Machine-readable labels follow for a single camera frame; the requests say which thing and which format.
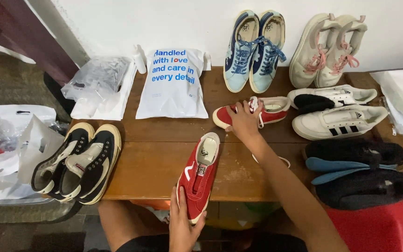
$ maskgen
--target white wall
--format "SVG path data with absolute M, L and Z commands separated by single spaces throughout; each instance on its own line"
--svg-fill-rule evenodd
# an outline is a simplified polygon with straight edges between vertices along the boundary
M 70 46 L 77 40 L 89 57 L 129 56 L 133 44 L 140 44 L 146 52 L 157 48 L 187 47 L 207 51 L 212 65 L 222 66 L 237 14 L 251 9 L 259 15 L 273 9 L 283 14 L 286 21 L 283 52 L 288 60 L 282 66 L 288 66 L 307 21 L 318 13 L 334 13 L 336 17 L 342 14 L 356 18 L 366 15 L 368 31 L 355 56 L 361 66 L 352 70 L 403 68 L 403 0 L 27 1 L 49 28 L 57 16 L 44 16 L 55 6 L 53 11 L 61 15 L 61 21 L 75 36 L 70 38 L 70 34 L 63 34 L 57 36 L 57 40 L 76 62 L 85 58 L 84 52 Z M 38 4 L 42 1 L 52 4 Z

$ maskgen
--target finger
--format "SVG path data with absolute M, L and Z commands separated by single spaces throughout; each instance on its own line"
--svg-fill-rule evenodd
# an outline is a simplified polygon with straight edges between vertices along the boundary
M 200 232 L 202 231 L 203 227 L 205 226 L 205 220 L 206 220 L 206 214 L 207 212 L 204 211 L 201 216 L 200 219 L 197 221 L 197 223 L 195 224 L 195 226 L 192 229 L 192 235 L 194 236 L 194 239 L 197 239 L 200 235 Z
M 176 200 L 176 186 L 172 188 L 171 194 L 171 216 L 177 216 L 180 210 L 178 209 L 178 202 Z
M 230 131 L 234 131 L 234 129 L 232 128 L 232 125 L 230 125 L 225 129 L 225 131 L 230 132 Z
M 255 117 L 257 118 L 259 116 L 259 113 L 264 109 L 264 103 L 261 102 L 260 100 L 257 101 L 257 109 L 253 112 L 253 114 L 255 115 Z
M 248 109 L 249 105 L 246 100 L 243 101 L 243 109 L 245 110 L 245 113 L 251 114 L 250 110 Z
M 242 113 L 243 112 L 242 103 L 236 102 L 236 110 L 237 110 L 237 113 Z
M 180 186 L 180 217 L 182 219 L 188 218 L 188 207 L 186 206 L 186 195 L 184 194 L 184 188 Z
M 234 113 L 230 106 L 227 106 L 228 115 L 232 118 L 236 113 Z

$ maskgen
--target red plastic chair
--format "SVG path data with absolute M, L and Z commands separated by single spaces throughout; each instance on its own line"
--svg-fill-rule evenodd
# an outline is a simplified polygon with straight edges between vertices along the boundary
M 357 211 L 327 209 L 351 252 L 403 252 L 403 201 Z

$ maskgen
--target red vans sneaker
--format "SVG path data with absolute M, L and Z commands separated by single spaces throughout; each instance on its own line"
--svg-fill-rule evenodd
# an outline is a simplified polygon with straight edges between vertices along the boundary
M 290 108 L 290 100 L 287 97 L 278 96 L 257 98 L 252 96 L 248 103 L 251 113 L 257 109 L 258 100 L 264 103 L 264 109 L 259 115 L 259 129 L 262 129 L 267 123 L 275 123 L 284 119 L 287 115 L 288 109 Z M 236 105 L 231 105 L 231 109 L 235 111 Z M 232 124 L 231 117 L 228 115 L 226 106 L 216 109 L 212 114 L 212 119 L 217 126 L 223 129 L 226 129 Z
M 177 191 L 184 187 L 189 223 L 195 224 L 206 209 L 219 164 L 220 139 L 216 133 L 201 137 L 192 151 L 186 168 L 177 183 Z M 180 194 L 176 199 L 180 205 Z

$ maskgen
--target black shorts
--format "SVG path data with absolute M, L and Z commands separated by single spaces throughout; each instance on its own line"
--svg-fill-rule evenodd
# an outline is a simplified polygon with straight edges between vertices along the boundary
M 169 235 L 140 236 L 124 243 L 116 252 L 160 252 L 169 251 Z M 288 234 L 257 234 L 249 249 L 245 251 L 300 251 L 307 252 L 300 238 Z

